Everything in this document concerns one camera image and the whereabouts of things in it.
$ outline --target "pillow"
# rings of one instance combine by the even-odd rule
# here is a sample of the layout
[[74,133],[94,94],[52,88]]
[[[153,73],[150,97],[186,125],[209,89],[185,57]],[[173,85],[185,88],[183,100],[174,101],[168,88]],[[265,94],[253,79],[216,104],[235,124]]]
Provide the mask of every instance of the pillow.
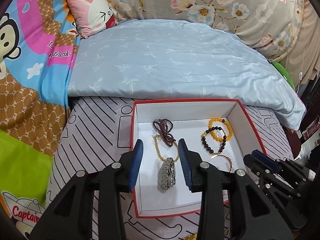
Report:
[[116,12],[107,0],[67,0],[79,34],[88,38],[116,25]]

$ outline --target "red-edged white box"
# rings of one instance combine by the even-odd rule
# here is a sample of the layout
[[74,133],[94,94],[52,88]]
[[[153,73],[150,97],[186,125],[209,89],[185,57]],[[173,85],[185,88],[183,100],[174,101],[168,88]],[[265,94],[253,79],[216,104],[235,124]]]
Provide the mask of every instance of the red-edged white box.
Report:
[[[234,172],[245,170],[249,176],[258,181],[243,163],[243,156],[253,150],[260,150],[267,155],[261,138],[255,129],[243,105],[237,99],[164,99],[135,101],[133,105],[131,147],[133,149],[137,139],[143,141],[143,157],[137,184],[133,190],[134,206],[137,218],[159,218],[190,214],[200,210],[201,193],[191,193],[185,184],[180,160],[175,163],[176,184],[163,192],[158,187],[158,173],[163,162],[159,159],[153,136],[158,134],[152,126],[153,121],[167,118],[173,123],[171,131],[179,141],[184,138],[190,151],[198,152],[203,161],[212,156],[201,144],[201,134],[208,129],[209,120],[224,118],[230,123],[233,136],[226,142],[223,154],[231,158]],[[207,143],[217,152],[220,143],[207,135]],[[163,158],[177,156],[176,147],[167,147],[162,140],[158,140],[159,150]],[[218,169],[229,171],[229,163],[225,158],[218,157],[210,161]],[[228,201],[227,192],[223,195]]]

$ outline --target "green fabric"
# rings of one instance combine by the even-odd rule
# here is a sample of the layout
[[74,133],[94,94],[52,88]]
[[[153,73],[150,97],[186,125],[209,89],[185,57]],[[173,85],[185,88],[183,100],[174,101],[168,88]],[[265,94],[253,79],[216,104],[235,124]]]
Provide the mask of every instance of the green fabric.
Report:
[[0,130],[0,192],[36,198],[45,206],[53,157],[38,152]]
[[279,62],[273,62],[272,65],[278,70],[278,72],[285,77],[288,84],[294,89],[294,84],[292,82],[291,77],[289,76],[289,73],[285,70],[285,68],[279,63]]

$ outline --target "silver bolt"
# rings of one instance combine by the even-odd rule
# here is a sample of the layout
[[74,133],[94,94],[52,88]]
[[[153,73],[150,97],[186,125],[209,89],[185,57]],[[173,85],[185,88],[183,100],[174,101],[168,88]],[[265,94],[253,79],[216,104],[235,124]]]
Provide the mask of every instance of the silver bolt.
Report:
[[239,170],[237,170],[237,175],[239,175],[239,176],[243,177],[243,176],[245,175],[245,171],[244,171],[244,170],[239,169]]
[[201,168],[204,168],[204,169],[207,169],[207,168],[209,168],[209,163],[207,163],[207,162],[201,162],[201,163],[200,163],[200,167],[201,167]]
[[85,171],[77,171],[77,177],[83,177],[85,175]]
[[111,167],[114,169],[119,169],[121,167],[121,163],[112,163]]

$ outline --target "blue bedsheet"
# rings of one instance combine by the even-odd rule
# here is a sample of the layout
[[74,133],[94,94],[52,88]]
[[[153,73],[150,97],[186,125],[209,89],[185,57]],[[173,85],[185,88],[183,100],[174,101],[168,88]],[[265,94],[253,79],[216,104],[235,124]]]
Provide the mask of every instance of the blue bedsheet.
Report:
[[174,20],[128,20],[81,40],[69,96],[238,98],[297,130],[306,111],[281,74],[231,33]]

